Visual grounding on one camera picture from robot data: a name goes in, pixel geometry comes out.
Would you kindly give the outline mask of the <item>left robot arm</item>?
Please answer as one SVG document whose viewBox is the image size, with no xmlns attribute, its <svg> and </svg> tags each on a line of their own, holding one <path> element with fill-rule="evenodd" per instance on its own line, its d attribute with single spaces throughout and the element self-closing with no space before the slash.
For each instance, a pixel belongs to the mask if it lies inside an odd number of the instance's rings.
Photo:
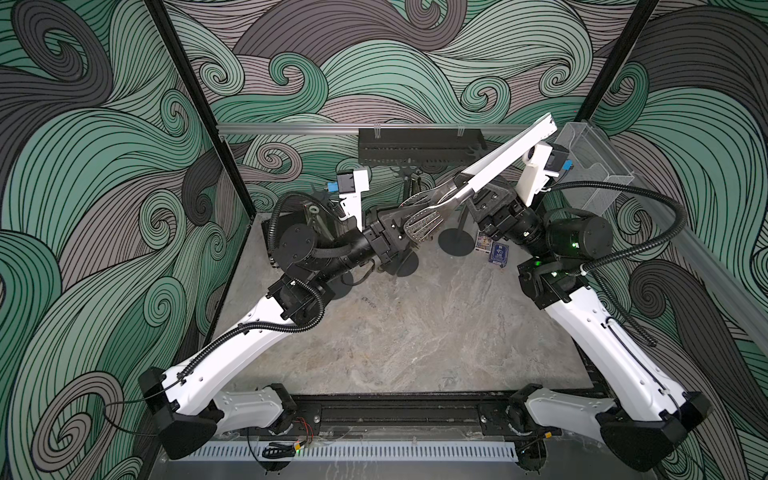
<svg viewBox="0 0 768 480">
<path fill-rule="evenodd" d="M 328 240 L 300 217 L 298 205 L 307 199 L 288 196 L 275 205 L 266 223 L 267 252 L 283 274 L 256 305 L 188 359 L 141 374 L 143 399 L 170 459 L 183 459 L 232 431 L 289 430 L 297 406 L 282 385 L 247 393 L 227 392 L 226 384 L 280 340 L 317 327 L 329 303 L 359 285 L 353 269 L 387 264 L 408 249 L 411 226 L 424 209 L 386 209 L 375 213 L 370 225 L 358 227 L 354 217 L 340 220 L 320 206 L 319 212 L 345 229 Z"/>
</svg>

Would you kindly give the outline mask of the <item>slim silver tweezer tongs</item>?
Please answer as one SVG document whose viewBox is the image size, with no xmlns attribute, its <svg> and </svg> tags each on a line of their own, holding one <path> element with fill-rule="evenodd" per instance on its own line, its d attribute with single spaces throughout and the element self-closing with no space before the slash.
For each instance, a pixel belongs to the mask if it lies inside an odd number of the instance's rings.
<svg viewBox="0 0 768 480">
<path fill-rule="evenodd" d="M 554 134 L 557 125 L 551 113 L 540 117 L 513 139 L 466 167 L 452 179 L 424 192 L 414 194 L 401 207 L 418 210 L 405 221 L 403 230 L 414 242 L 425 241 L 450 214 L 480 192 L 515 161 L 531 152 Z"/>
</svg>

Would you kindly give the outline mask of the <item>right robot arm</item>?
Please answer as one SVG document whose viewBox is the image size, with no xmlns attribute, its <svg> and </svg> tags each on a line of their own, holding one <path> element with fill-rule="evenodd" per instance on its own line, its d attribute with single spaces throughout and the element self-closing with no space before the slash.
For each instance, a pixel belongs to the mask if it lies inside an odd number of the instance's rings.
<svg viewBox="0 0 768 480">
<path fill-rule="evenodd" d="M 531 254 L 517 267 L 523 293 L 565 329 L 613 394 L 589 398 L 529 384 L 510 400 L 512 427 L 520 432 L 570 431 L 604 444 L 628 467 L 647 472 L 683 443 L 712 405 L 703 393 L 685 390 L 640 348 L 586 278 L 667 243 L 686 226 L 686 211 L 666 195 L 629 185 L 576 181 L 550 189 L 575 188 L 654 200 L 672 211 L 673 222 L 657 236 L 614 252 L 612 227 L 596 214 L 568 208 L 564 219 L 540 216 L 520 194 L 495 184 L 470 194 L 468 209 L 482 233 L 511 240 Z"/>
</svg>

